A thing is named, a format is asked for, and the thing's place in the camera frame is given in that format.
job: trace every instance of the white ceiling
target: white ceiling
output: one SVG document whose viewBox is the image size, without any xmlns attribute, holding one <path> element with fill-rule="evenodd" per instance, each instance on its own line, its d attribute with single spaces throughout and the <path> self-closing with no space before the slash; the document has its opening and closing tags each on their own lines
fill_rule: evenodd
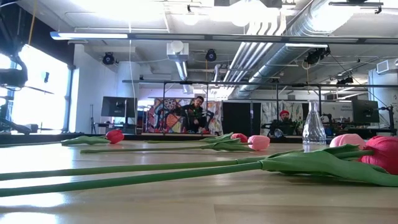
<svg viewBox="0 0 398 224">
<path fill-rule="evenodd" d="M 135 17 L 131 21 L 126 21 L 118 18 L 118 15 L 108 14 L 105 15 L 103 13 L 92 13 L 89 6 L 87 4 L 82 4 L 82 2 L 95 2 L 93 4 L 100 4 L 101 1 L 89 1 L 89 0 L 38 0 L 38 14 L 37 17 L 44 21 L 46 24 L 54 28 L 55 30 L 60 30 L 64 32 L 74 31 L 77 27 L 102 27 L 102 28 L 128 28 L 129 23 L 133 28 L 150 28 L 157 29 L 154 32 L 168 32 L 167 28 L 169 28 L 169 32 L 173 33 L 197 33 L 197 34 L 243 34 L 244 28 L 235 26 L 232 22 L 215 22 L 212 19 L 214 15 L 214 1 L 213 0 L 178 0 L 179 2 L 183 2 L 181 4 L 172 4 L 170 5 L 165 3 L 163 14 L 157 14 L 153 16 L 153 19 L 149 21 L 149 16 L 143 16 L 142 12 L 144 10 L 142 8 L 136 8 L 135 5 L 131 6 L 117 6 L 120 7 L 120 10 L 127 9 L 135 9 L 135 13 L 139 14 L 142 17 Z M 106 1 L 107 5 L 105 5 L 105 9 L 107 7 L 116 7 L 114 5 L 110 6 L 110 4 L 115 4 L 114 1 Z M 186 2 L 194 2 L 191 3 L 192 10 L 197 12 L 199 21 L 194 26 L 186 25 L 183 20 L 187 18 L 184 14 L 186 11 Z M 289 11 L 291 15 L 294 15 L 301 10 L 309 0 L 295 0 L 297 6 L 295 9 Z M 32 12 L 33 9 L 33 1 L 31 0 L 22 0 L 20 5 L 29 12 Z M 147 12 L 151 13 L 151 15 L 156 14 L 152 12 L 150 9 L 146 9 Z M 398 10 L 386 9 L 381 14 L 375 15 L 372 11 L 361 11 L 362 13 L 355 14 L 345 25 L 340 27 L 337 31 L 333 33 L 334 36 L 378 36 L 378 37 L 398 37 Z M 78 32 L 122 32 L 120 30 L 83 30 L 78 29 Z M 150 30 L 139 31 L 135 30 L 134 32 L 151 32 Z M 136 53 L 132 57 L 132 60 L 161 60 L 167 58 L 166 56 L 166 43 L 167 41 L 144 41 L 138 40 L 133 41 L 132 45 L 136 49 Z M 218 54 L 217 61 L 228 61 L 232 60 L 240 43 L 231 43 L 231 42 L 189 42 L 190 48 L 190 60 L 188 61 L 189 68 L 205 68 L 206 65 L 203 62 L 205 60 L 205 54 L 208 49 L 215 49 Z M 93 52 L 100 58 L 105 50 L 102 52 L 101 47 L 104 49 L 109 49 L 115 47 L 115 49 L 122 49 L 120 47 L 126 47 L 128 49 L 129 42 L 123 40 L 107 40 L 107 41 L 90 41 L 89 46 L 93 49 L 97 49 Z M 366 47 L 360 45 L 331 45 L 331 52 L 336 58 L 344 63 L 345 69 L 350 69 L 351 67 L 361 65 L 360 63 L 345 63 L 356 61 L 358 57 L 361 58 L 361 61 L 368 61 L 374 58 L 372 57 L 393 57 L 397 56 L 397 47 L 396 46 L 378 46 L 378 45 L 368 45 Z M 115 52 L 115 56 L 119 60 L 128 60 L 128 51 L 121 50 L 119 52 Z M 302 58 L 298 59 L 298 64 L 301 66 Z M 379 62 L 380 60 L 374 61 L 372 64 L 366 64 L 362 67 L 359 67 L 355 72 L 358 74 L 357 78 L 362 78 L 363 74 L 367 74 L 367 70 L 375 67 L 374 63 Z M 324 59 L 322 62 L 335 62 L 331 57 Z M 215 63 L 208 63 L 208 68 L 214 67 Z M 175 64 L 170 61 L 163 62 L 155 62 L 150 63 L 150 67 L 153 73 L 172 73 L 175 72 Z M 337 74 L 341 73 L 343 69 L 336 65 L 317 65 L 315 68 L 311 68 L 309 70 L 310 81 L 311 82 L 330 82 L 330 77 L 336 78 Z M 305 82 L 307 81 L 307 73 L 301 67 L 299 68 L 287 68 L 284 70 L 284 76 L 281 78 L 282 82 Z"/>
</svg>

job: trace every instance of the black jacket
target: black jacket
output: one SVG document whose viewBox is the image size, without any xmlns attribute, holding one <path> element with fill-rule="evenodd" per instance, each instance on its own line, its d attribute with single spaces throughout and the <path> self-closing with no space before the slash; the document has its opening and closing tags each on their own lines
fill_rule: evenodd
<svg viewBox="0 0 398 224">
<path fill-rule="evenodd" d="M 177 116 L 183 116 L 185 118 L 185 128 L 187 131 L 198 132 L 199 127 L 204 128 L 206 126 L 206 116 L 203 114 L 203 108 L 195 108 L 193 104 L 185 105 L 179 108 L 175 108 L 171 111 Z M 194 120 L 197 119 L 199 124 L 195 124 Z"/>
</svg>

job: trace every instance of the metal beam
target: metal beam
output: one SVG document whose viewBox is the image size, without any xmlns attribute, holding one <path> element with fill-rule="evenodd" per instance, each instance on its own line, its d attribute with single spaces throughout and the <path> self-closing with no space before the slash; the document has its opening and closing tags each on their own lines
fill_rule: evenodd
<svg viewBox="0 0 398 224">
<path fill-rule="evenodd" d="M 222 42 L 266 42 L 291 44 L 398 45 L 398 38 L 387 37 L 294 37 L 234 34 L 155 34 L 155 33 L 60 33 L 51 32 L 55 40 L 184 40 Z"/>
<path fill-rule="evenodd" d="M 123 80 L 123 83 L 131 83 L 131 80 Z M 161 81 L 161 80 L 134 80 L 134 83 L 179 83 L 181 85 L 260 85 L 260 86 L 291 86 L 291 87 L 355 87 L 355 88 L 398 88 L 398 85 L 335 85 L 335 84 L 306 84 L 306 83 L 251 83 L 251 82 L 204 82 L 204 81 Z"/>
</svg>

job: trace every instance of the ceiling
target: ceiling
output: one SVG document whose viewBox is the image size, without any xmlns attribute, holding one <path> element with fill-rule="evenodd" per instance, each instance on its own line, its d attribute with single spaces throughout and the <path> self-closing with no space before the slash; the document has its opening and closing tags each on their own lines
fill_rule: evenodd
<svg viewBox="0 0 398 224">
<path fill-rule="evenodd" d="M 244 34 L 245 28 L 234 25 L 231 21 L 214 19 L 215 15 L 220 16 L 221 7 L 214 7 L 214 0 L 164 0 L 159 10 L 156 7 L 139 6 L 137 0 L 115 0 L 115 1 L 90 1 L 90 0 L 38 0 L 37 17 L 50 27 L 61 32 L 128 32 L 132 27 L 133 32 L 164 32 L 164 33 L 190 33 L 190 34 Z M 128 6 L 117 5 L 111 2 L 130 2 Z M 21 0 L 19 3 L 25 10 L 33 11 L 32 0 Z M 310 0 L 295 0 L 296 7 L 287 10 L 287 21 L 307 5 Z M 198 22 L 194 26 L 186 25 L 184 19 L 187 4 L 192 5 L 192 11 L 197 13 Z M 375 14 L 373 10 L 361 10 L 356 13 L 345 25 L 332 33 L 332 36 L 361 36 L 361 37 L 398 37 L 398 4 L 388 4 L 388 9 L 382 13 Z M 118 14 L 104 13 L 107 9 L 120 11 L 132 11 L 129 19 L 120 18 Z M 239 17 L 232 15 L 229 19 Z M 135 40 L 132 46 L 135 51 L 132 54 L 132 61 L 153 61 L 166 59 L 166 43 L 168 41 Z M 189 41 L 190 60 L 188 68 L 204 69 L 214 68 L 217 63 L 228 64 L 234 58 L 240 43 L 238 42 L 199 42 Z M 129 42 L 125 40 L 91 40 L 87 45 L 88 51 L 98 60 L 105 52 L 113 50 L 116 58 L 120 61 L 129 60 Z M 353 70 L 354 77 L 366 83 L 368 70 L 376 66 L 376 63 L 388 57 L 398 57 L 395 46 L 388 45 L 331 45 L 331 54 L 322 60 L 317 66 L 308 70 L 309 82 L 335 83 L 343 68 L 336 63 L 338 60 L 345 70 L 357 67 Z M 217 61 L 205 63 L 205 52 L 208 49 L 215 49 Z M 302 68 L 304 56 L 297 59 L 293 64 L 298 67 L 284 69 L 280 82 L 297 83 L 307 81 L 307 71 Z M 175 64 L 169 60 L 148 63 L 150 72 L 165 74 L 176 72 Z"/>
</svg>

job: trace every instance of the desk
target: desk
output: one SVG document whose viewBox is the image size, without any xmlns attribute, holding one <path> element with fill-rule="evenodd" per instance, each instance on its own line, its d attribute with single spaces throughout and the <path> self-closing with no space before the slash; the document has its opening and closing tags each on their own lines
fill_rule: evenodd
<svg viewBox="0 0 398 224">
<path fill-rule="evenodd" d="M 302 146 L 273 144 L 266 152 L 254 153 L 190 150 L 80 154 L 78 151 L 99 147 L 106 146 L 62 147 L 53 144 L 1 148 L 0 171 L 222 161 Z M 140 141 L 124 141 L 123 147 L 149 146 Z M 165 144 L 151 144 L 150 147 L 165 147 Z M 129 175 L 137 173 L 13 180 L 0 182 L 0 187 Z M 332 179 L 314 180 L 255 170 L 105 189 L 0 198 L 0 223 L 395 223 L 398 219 L 397 192 L 397 188 L 344 184 Z"/>
</svg>

